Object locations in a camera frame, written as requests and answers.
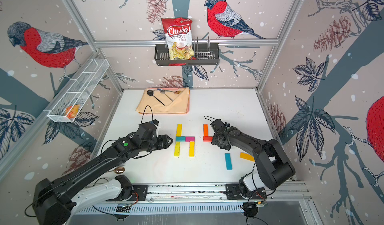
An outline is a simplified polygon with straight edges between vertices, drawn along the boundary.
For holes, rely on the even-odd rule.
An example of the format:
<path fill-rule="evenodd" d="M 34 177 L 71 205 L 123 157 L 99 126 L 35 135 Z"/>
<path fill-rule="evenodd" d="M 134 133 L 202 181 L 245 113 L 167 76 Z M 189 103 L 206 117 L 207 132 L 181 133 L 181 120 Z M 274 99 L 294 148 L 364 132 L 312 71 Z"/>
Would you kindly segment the teal small block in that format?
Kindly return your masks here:
<path fill-rule="evenodd" d="M 177 136 L 176 137 L 176 141 L 177 142 L 185 142 L 186 141 L 186 137 L 185 136 Z"/>

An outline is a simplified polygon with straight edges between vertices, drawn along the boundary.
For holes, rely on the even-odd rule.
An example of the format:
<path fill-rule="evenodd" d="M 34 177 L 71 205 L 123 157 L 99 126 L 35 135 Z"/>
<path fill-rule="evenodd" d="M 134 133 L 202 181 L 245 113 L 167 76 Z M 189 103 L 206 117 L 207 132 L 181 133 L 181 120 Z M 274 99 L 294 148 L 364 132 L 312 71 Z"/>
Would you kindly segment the yellow long block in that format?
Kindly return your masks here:
<path fill-rule="evenodd" d="M 181 142 L 175 143 L 175 150 L 174 150 L 174 156 L 179 157 L 180 156 L 180 150 L 181 150 Z"/>

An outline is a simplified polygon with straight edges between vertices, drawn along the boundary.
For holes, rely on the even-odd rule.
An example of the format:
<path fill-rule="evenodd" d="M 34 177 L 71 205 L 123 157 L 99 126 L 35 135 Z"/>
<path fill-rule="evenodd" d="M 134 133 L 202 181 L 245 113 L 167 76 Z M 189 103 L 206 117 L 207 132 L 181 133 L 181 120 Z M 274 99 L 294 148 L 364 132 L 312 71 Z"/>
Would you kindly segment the orange long block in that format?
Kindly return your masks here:
<path fill-rule="evenodd" d="M 204 124 L 203 125 L 203 132 L 204 132 L 204 137 L 208 137 L 209 136 L 208 124 Z"/>

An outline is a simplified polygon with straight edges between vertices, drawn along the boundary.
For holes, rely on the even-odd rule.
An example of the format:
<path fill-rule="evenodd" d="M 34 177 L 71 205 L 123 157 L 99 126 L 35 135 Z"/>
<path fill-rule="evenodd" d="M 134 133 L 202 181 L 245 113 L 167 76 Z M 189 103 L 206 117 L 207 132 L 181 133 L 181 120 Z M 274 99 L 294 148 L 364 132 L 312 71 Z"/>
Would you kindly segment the red small block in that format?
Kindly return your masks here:
<path fill-rule="evenodd" d="M 203 141 L 204 141 L 204 142 L 212 142 L 212 140 L 213 140 L 213 137 L 212 137 L 212 136 L 204 136 L 204 137 L 203 137 Z"/>

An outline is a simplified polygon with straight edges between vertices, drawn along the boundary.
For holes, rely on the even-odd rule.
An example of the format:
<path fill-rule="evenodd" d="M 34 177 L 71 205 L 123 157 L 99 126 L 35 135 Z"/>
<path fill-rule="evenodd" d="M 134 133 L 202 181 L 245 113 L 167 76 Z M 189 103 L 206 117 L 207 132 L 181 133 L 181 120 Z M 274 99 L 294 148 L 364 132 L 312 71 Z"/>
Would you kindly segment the magenta block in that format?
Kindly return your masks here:
<path fill-rule="evenodd" d="M 186 136 L 186 137 L 185 137 L 185 142 L 195 142 L 195 137 L 192 137 L 192 136 Z"/>

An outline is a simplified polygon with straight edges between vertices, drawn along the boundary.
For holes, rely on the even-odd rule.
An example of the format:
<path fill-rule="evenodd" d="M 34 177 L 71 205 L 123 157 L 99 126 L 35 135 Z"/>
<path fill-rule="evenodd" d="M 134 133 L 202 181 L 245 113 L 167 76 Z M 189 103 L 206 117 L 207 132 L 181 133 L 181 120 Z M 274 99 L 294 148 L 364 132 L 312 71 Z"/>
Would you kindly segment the lime yellow block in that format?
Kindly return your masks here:
<path fill-rule="evenodd" d="M 189 157 L 194 157 L 195 156 L 195 141 L 190 141 L 189 142 Z"/>

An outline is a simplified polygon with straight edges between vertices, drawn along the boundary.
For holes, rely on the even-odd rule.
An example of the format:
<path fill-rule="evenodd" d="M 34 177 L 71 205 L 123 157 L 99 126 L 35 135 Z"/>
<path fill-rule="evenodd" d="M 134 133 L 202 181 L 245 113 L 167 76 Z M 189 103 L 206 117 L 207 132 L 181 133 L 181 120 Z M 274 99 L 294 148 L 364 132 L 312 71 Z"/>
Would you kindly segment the yellow orange block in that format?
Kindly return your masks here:
<path fill-rule="evenodd" d="M 255 161 L 255 159 L 252 155 L 247 154 L 247 153 L 243 153 L 243 152 L 240 152 L 240 158 L 242 158 L 244 160 L 252 161 L 252 162 Z"/>

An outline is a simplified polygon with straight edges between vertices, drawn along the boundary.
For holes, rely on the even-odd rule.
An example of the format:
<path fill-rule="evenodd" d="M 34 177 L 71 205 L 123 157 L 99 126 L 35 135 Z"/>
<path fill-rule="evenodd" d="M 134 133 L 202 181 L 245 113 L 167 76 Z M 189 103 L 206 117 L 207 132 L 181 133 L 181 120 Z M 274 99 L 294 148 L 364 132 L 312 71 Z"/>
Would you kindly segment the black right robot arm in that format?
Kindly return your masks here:
<path fill-rule="evenodd" d="M 262 189 L 275 191 L 296 174 L 294 165 L 277 140 L 252 137 L 221 119 L 212 121 L 211 127 L 214 131 L 212 145 L 226 151 L 236 147 L 254 158 L 252 171 L 239 179 L 238 188 L 242 197 L 257 195 L 266 199 L 267 195 L 262 194 Z"/>

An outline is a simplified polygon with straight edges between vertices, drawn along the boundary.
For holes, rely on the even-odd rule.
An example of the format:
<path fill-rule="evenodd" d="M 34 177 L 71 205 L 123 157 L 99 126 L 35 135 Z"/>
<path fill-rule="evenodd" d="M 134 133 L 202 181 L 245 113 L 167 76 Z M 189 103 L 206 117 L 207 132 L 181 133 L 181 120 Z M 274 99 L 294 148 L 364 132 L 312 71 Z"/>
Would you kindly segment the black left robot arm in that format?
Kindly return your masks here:
<path fill-rule="evenodd" d="M 43 179 L 35 187 L 31 204 L 40 225 L 63 225 L 72 215 L 99 202 L 130 198 L 132 184 L 124 175 L 96 187 L 86 186 L 109 170 L 140 152 L 167 149 L 173 142 L 168 135 L 157 135 L 158 121 L 141 123 L 136 132 L 113 140 L 112 145 L 82 167 L 53 181 Z"/>

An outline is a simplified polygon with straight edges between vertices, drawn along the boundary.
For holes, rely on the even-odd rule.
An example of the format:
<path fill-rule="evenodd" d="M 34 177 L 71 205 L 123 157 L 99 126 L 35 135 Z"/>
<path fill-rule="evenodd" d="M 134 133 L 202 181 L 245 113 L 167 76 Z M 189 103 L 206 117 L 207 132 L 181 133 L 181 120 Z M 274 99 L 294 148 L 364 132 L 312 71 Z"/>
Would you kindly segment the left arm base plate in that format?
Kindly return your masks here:
<path fill-rule="evenodd" d="M 123 188 L 119 195 L 119 201 L 145 201 L 148 194 L 148 188 L 148 185 L 131 185 L 127 188 Z"/>

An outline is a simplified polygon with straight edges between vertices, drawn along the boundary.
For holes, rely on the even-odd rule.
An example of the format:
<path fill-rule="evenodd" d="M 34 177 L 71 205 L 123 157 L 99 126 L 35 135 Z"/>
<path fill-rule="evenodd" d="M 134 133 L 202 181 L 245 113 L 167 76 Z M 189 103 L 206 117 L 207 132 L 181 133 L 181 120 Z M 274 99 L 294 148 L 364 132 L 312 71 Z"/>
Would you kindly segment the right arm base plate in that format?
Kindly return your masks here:
<path fill-rule="evenodd" d="M 267 198 L 264 188 L 250 191 L 239 183 L 226 184 L 223 194 L 227 196 L 228 200 L 265 200 Z"/>

